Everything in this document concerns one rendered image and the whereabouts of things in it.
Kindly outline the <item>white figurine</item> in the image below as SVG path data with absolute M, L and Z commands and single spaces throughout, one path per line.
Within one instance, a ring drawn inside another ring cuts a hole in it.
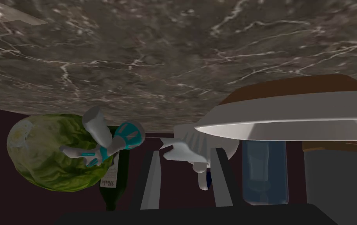
M 162 149 L 172 146 L 173 149 L 163 156 L 171 161 L 186 161 L 193 165 L 198 174 L 198 186 L 201 190 L 208 190 L 211 179 L 211 150 L 223 148 L 228 159 L 236 152 L 239 140 L 220 136 L 213 136 L 199 132 L 193 123 L 174 126 L 174 138 L 161 138 Z

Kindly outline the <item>white plate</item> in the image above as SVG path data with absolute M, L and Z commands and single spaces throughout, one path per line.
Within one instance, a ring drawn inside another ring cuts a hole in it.
M 357 91 L 309 93 L 214 107 L 195 125 L 213 136 L 262 141 L 357 141 Z

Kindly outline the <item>dark green wine bottle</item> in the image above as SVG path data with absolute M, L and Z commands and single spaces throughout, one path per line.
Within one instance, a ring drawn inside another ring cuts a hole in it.
M 112 164 L 99 182 L 99 190 L 107 211 L 116 209 L 117 203 L 126 190 L 129 171 L 130 150 L 120 150 L 112 157 Z

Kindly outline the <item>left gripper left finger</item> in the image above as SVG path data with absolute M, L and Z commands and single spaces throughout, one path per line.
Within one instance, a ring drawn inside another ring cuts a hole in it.
M 147 151 L 136 181 L 130 210 L 159 209 L 161 177 L 160 152 Z

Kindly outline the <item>green lettuce head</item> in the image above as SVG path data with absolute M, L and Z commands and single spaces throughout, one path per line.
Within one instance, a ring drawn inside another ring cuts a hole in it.
M 76 114 L 29 116 L 17 122 L 7 138 L 7 151 L 17 172 L 30 183 L 59 192 L 76 192 L 95 185 L 113 158 L 88 167 L 82 158 L 72 159 L 60 146 L 93 149 L 96 141 Z

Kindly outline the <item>blue translucent bottle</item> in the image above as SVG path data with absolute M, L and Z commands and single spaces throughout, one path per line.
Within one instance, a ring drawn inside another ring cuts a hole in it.
M 251 205 L 288 204 L 284 141 L 243 141 L 242 194 Z

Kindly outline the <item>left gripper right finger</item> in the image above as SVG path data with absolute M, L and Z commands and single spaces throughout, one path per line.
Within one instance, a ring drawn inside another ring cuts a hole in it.
M 217 207 L 242 207 L 244 200 L 223 148 L 211 150 L 211 179 Z

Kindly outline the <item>white and teal toy robot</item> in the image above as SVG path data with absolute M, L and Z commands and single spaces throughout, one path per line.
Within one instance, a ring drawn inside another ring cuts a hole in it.
M 127 120 L 122 123 L 112 136 L 98 106 L 86 111 L 82 118 L 82 124 L 96 141 L 97 146 L 90 150 L 69 146 L 60 146 L 59 149 L 69 158 L 83 158 L 87 167 L 99 166 L 115 152 L 130 150 L 139 146 L 145 140 L 145 130 L 135 120 Z

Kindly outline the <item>grey box with tan band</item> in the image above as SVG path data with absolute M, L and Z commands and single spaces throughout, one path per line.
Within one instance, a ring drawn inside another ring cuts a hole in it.
M 337 225 L 357 225 L 357 143 L 305 141 L 307 202 Z

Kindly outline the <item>brown flat slab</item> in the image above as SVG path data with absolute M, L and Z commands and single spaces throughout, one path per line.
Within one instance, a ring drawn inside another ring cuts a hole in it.
M 275 96 L 341 91 L 357 91 L 357 80 L 343 74 L 292 77 L 241 87 L 227 96 L 220 105 Z

